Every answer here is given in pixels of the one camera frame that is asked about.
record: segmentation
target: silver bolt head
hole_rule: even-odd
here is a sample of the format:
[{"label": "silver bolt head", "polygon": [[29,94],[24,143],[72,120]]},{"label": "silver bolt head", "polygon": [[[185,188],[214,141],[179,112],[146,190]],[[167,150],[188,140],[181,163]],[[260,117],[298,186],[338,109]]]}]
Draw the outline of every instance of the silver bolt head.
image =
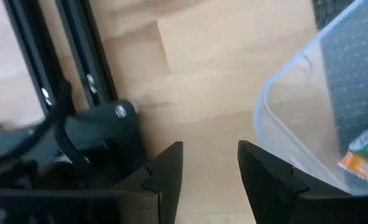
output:
[{"label": "silver bolt head", "polygon": [[119,118],[125,118],[127,116],[127,111],[122,105],[116,106],[115,113]]}]

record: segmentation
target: transparent plastic lid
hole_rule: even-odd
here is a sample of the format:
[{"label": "transparent plastic lid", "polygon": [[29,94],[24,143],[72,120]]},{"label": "transparent plastic lid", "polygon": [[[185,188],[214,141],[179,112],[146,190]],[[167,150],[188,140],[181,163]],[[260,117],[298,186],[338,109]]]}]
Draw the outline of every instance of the transparent plastic lid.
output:
[{"label": "transparent plastic lid", "polygon": [[355,0],[261,91],[254,128],[265,150],[350,194],[368,182],[337,164],[368,128],[368,1]]}]

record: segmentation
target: orange label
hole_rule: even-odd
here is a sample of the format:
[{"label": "orange label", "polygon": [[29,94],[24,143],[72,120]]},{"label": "orange label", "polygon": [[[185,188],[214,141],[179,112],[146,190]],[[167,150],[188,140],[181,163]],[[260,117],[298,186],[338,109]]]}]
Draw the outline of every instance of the orange label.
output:
[{"label": "orange label", "polygon": [[339,165],[358,175],[359,177],[368,180],[368,161],[361,156],[358,156],[352,152],[348,152],[347,155],[340,161]]}]

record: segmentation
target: wooden floor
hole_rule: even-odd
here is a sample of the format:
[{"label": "wooden floor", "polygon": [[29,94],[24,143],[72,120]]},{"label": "wooden floor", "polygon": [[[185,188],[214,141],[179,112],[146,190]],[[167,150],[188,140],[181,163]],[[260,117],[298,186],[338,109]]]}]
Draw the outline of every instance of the wooden floor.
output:
[{"label": "wooden floor", "polygon": [[[77,109],[87,107],[57,8],[40,0]],[[257,142],[267,77],[316,34],[310,0],[91,0],[119,96],[140,105],[150,157],[185,146],[177,223],[252,223],[237,142]],[[0,122],[43,116],[0,0]]]}]

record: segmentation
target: metal screw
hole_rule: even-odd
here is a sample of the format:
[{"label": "metal screw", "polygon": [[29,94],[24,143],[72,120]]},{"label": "metal screw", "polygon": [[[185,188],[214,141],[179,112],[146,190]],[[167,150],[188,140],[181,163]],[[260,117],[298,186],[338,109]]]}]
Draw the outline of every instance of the metal screw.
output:
[{"label": "metal screw", "polygon": [[127,111],[122,105],[116,106],[115,113],[120,118],[125,118],[127,116]]},{"label": "metal screw", "polygon": [[41,88],[42,90],[42,94],[43,94],[43,97],[44,97],[44,100],[46,101],[46,103],[51,106],[52,105],[52,102],[50,101],[50,95],[48,94],[47,90],[45,88]]},{"label": "metal screw", "polygon": [[96,94],[97,89],[96,89],[96,82],[94,81],[94,78],[90,74],[87,74],[86,78],[89,83],[90,91],[92,92],[92,94]]}]

